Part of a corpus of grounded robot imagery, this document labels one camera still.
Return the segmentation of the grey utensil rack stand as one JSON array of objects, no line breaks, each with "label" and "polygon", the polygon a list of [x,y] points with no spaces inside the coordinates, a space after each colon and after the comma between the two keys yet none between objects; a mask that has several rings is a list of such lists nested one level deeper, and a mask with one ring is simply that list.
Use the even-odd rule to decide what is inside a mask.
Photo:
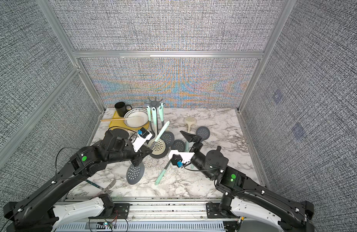
[{"label": "grey utensil rack stand", "polygon": [[[147,102],[147,106],[149,105],[150,108],[151,108],[151,118],[152,116],[157,116],[157,113],[152,113],[152,108],[155,107],[156,109],[160,106],[160,103],[161,103],[162,99],[160,101],[157,100],[157,97],[155,97],[154,100],[152,99],[149,99],[149,102]],[[153,145],[153,143],[155,142],[155,138],[156,138],[156,135],[154,137],[152,137],[147,143],[148,143],[148,147],[150,149],[153,149],[153,147],[151,147]]]}]

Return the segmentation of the grey skimmer back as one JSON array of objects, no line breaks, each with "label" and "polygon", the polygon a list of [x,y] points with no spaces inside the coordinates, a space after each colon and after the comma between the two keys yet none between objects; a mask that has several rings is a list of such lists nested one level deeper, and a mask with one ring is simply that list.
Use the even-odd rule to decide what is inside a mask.
[{"label": "grey skimmer back", "polygon": [[[161,139],[161,136],[163,135],[163,133],[167,130],[168,128],[168,125],[169,125],[169,121],[166,122],[164,124],[164,126],[162,127],[162,129],[159,131],[160,135],[160,139]],[[166,151],[165,151],[166,155],[168,154],[168,147],[166,146]],[[145,166],[143,163],[141,163],[139,166],[137,167],[134,167],[133,165],[131,165],[127,171],[127,174],[126,174],[126,180],[127,182],[130,184],[130,185],[134,185],[136,183],[138,183],[141,178],[143,177],[144,175],[144,172],[145,172]]]}]

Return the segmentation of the cream skimmer mint handle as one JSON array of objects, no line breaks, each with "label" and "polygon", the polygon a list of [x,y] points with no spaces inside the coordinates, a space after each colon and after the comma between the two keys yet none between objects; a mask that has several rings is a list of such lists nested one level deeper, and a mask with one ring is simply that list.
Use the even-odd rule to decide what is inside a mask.
[{"label": "cream skimmer mint handle", "polygon": [[[179,152],[184,152],[186,150],[186,145],[182,140],[175,140],[171,146],[171,150],[178,150]],[[162,180],[163,176],[165,175],[166,171],[171,166],[171,160],[166,164],[165,168],[160,172],[158,178],[155,181],[155,185],[159,185],[160,181]]]}]

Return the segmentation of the grey skimmer lone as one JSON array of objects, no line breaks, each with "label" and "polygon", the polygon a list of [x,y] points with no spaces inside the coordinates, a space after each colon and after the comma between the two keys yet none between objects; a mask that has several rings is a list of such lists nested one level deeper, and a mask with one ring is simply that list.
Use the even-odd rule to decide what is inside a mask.
[{"label": "grey skimmer lone", "polygon": [[[164,126],[164,104],[160,103],[160,106],[158,108],[159,116],[162,122],[162,126]],[[175,140],[174,134],[170,131],[165,131],[163,135],[161,136],[161,139],[165,142],[166,146],[170,148]]]}]

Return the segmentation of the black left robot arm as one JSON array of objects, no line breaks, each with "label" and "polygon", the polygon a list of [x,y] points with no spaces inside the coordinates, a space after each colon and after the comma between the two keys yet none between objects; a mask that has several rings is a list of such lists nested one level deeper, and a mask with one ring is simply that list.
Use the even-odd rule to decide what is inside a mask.
[{"label": "black left robot arm", "polygon": [[56,203],[81,182],[104,170],[108,164],[130,161],[137,167],[152,153],[145,146],[153,137],[145,128],[136,132],[131,141],[123,129],[108,130],[103,140],[83,147],[72,155],[62,169],[42,187],[20,202],[9,202],[4,216],[10,222],[4,228],[8,232],[53,232],[63,224],[83,217],[108,217],[114,212],[111,197],[101,194],[93,200],[68,207]]}]

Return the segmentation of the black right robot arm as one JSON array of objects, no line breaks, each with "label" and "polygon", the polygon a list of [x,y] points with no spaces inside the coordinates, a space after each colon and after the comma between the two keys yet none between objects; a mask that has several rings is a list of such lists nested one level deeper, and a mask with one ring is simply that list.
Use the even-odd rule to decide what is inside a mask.
[{"label": "black right robot arm", "polygon": [[228,166],[228,159],[221,147],[201,152],[203,138],[181,131],[184,138],[193,143],[189,152],[171,151],[172,164],[185,169],[189,165],[215,183],[215,189],[223,194],[217,208],[225,218],[250,218],[277,229],[280,232],[313,232],[311,222],[314,205],[284,198],[261,186],[239,170]]}]

